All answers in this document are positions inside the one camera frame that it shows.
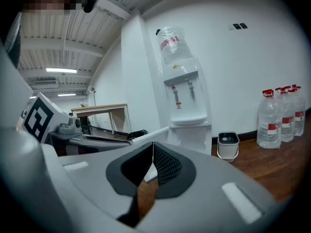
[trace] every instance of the table leg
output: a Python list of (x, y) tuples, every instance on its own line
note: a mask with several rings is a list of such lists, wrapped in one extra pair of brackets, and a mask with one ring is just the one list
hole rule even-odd
[(110, 124), (111, 124), (111, 132), (112, 132), (112, 134), (115, 134), (115, 127), (113, 125), (111, 111), (109, 112), (109, 118), (110, 118)]
[(130, 133), (130, 132), (132, 132), (132, 127), (131, 127), (131, 123), (130, 123), (130, 118), (128, 116), (127, 106), (124, 107), (124, 117), (125, 117), (126, 124), (127, 124), (127, 130)]

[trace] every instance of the water bottle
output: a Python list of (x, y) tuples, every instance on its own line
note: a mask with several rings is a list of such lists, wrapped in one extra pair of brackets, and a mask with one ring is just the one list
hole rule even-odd
[(265, 149), (279, 149), (281, 145), (281, 106), (272, 89), (262, 92), (264, 99), (258, 107), (257, 144)]
[(306, 100), (300, 89), (300, 86), (292, 85), (295, 99), (295, 136), (302, 136), (305, 127)]
[(281, 140), (282, 142), (290, 142), (294, 138), (295, 104), (285, 87), (277, 88), (276, 91), (280, 93), (276, 99), (278, 100), (282, 111)]
[(181, 28), (165, 27), (157, 30), (156, 35), (160, 44), (163, 66), (192, 57)]

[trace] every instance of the ceiling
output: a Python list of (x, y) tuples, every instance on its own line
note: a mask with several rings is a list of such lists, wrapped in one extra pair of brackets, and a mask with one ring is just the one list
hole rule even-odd
[[(121, 34), (122, 21), (135, 8), (144, 12), (162, 0), (99, 0), (91, 13), (67, 15), (23, 13), (18, 70), (34, 95), (85, 95), (101, 59)], [(70, 68), (76, 74), (47, 73), (45, 68)], [(35, 89), (34, 82), (52, 80), (57, 88)]]

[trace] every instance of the small trash can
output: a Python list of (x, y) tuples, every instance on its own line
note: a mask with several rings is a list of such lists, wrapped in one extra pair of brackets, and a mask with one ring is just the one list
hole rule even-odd
[(220, 132), (217, 145), (218, 157), (233, 162), (239, 154), (239, 142), (239, 137), (235, 132)]

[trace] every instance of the air conditioner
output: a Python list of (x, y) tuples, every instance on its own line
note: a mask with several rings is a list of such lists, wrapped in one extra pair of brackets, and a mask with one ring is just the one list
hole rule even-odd
[(31, 87), (32, 89), (52, 89), (52, 88), (58, 88), (59, 84), (57, 80), (40, 80), (40, 81), (34, 81)]

